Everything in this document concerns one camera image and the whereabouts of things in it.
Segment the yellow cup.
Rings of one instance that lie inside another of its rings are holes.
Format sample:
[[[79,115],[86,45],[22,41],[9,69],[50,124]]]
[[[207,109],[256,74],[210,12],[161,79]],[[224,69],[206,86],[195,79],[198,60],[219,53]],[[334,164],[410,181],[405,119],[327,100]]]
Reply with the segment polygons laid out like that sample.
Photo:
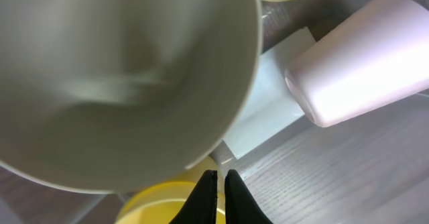
[[[143,189],[125,203],[115,223],[169,223],[183,207],[206,170],[219,170],[210,157],[173,179]]]

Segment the cream large bowl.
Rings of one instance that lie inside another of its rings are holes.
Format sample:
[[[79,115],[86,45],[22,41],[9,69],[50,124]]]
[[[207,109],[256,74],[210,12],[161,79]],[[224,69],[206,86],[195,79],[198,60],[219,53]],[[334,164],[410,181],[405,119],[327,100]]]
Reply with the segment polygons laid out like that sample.
[[[259,0],[1,0],[1,165],[70,192],[167,180],[241,113]]]

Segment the pink cup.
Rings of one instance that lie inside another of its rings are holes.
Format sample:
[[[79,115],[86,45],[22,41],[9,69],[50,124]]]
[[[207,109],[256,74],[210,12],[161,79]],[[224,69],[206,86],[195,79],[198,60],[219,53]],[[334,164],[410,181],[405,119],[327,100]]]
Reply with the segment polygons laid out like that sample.
[[[287,67],[285,81],[319,127],[424,91],[428,10],[413,0],[372,0]]]

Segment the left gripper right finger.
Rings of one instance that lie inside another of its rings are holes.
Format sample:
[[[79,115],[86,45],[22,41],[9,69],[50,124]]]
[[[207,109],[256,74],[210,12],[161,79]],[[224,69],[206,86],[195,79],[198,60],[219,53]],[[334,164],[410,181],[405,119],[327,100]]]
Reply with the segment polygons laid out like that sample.
[[[226,224],[273,224],[259,208],[236,170],[225,177]]]

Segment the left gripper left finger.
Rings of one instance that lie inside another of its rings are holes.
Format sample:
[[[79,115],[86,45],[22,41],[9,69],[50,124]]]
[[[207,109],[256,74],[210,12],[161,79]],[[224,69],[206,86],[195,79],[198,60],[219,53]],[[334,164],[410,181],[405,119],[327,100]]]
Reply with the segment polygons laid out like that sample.
[[[218,175],[206,170],[170,224],[215,224],[217,220]]]

